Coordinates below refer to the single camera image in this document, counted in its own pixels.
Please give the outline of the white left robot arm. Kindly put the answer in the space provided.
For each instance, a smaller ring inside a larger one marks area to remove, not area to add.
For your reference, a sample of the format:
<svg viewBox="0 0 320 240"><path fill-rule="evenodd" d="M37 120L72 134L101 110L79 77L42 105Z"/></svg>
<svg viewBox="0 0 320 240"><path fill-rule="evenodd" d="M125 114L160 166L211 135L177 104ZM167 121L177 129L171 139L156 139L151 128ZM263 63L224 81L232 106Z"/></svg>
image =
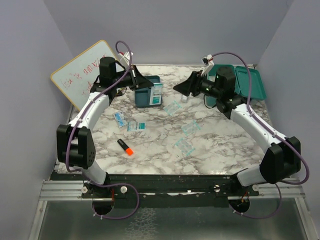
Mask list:
<svg viewBox="0 0 320 240"><path fill-rule="evenodd" d="M122 71L117 71L119 64L113 57L100 59L99 74L85 105L73 120L59 125L56 130L58 161L65 164L69 173L80 172L94 182L93 191L101 198L110 193L111 186L107 172L96 162L92 130L119 88L139 90L154 85L139 72L136 65L130 63Z"/></svg>

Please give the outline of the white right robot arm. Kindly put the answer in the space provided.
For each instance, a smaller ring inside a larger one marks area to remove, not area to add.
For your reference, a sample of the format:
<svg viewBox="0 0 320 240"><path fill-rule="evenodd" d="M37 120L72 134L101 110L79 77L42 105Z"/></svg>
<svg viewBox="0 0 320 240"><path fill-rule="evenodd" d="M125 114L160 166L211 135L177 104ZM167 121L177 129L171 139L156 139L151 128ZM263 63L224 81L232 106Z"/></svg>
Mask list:
<svg viewBox="0 0 320 240"><path fill-rule="evenodd" d="M261 117L248 108L245 98L236 93L236 75L230 67L222 66L210 81L199 71L173 87L182 95L194 97L204 94L215 98L217 109L243 128L260 146L264 157L259 165L238 172L229 189L240 196L248 186L259 183L275 184L301 169L301 143L296 137L276 132Z"/></svg>

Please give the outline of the teal divided tray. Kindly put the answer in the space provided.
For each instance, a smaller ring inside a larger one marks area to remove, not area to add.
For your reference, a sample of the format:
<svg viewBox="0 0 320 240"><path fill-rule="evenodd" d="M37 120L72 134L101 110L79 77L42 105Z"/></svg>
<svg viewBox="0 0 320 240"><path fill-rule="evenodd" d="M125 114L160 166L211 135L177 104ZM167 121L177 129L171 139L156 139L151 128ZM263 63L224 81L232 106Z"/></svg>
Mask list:
<svg viewBox="0 0 320 240"><path fill-rule="evenodd" d="M146 76L148 80L153 82L153 84L161 83L161 79L158 75ZM149 107L159 107L163 103L163 97L161 99L161 104L159 105L150 105L150 94L151 87L138 89L134 92L134 102L137 108L149 108Z"/></svg>

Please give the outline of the long gauze dressing packet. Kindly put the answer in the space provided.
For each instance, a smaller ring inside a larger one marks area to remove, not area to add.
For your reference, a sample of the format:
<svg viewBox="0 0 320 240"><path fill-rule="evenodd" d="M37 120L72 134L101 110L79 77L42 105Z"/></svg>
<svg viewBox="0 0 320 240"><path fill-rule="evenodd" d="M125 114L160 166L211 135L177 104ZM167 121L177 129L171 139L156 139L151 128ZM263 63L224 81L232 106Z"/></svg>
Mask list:
<svg viewBox="0 0 320 240"><path fill-rule="evenodd" d="M160 105L162 102L162 83L155 83L150 90L149 104L151 106Z"/></svg>

